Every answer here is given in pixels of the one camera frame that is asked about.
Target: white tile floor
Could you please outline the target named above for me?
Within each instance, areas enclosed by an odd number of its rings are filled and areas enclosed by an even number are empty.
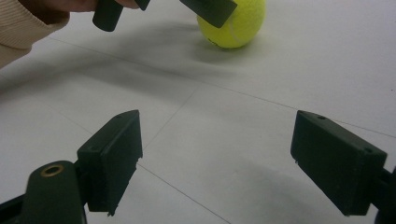
[[[124,10],[114,33],[69,25],[0,71],[0,202],[114,115],[141,113],[144,158],[114,217],[89,223],[373,223],[343,217],[290,155],[319,113],[396,165],[396,2],[268,0],[244,49],[220,50],[177,0]]]

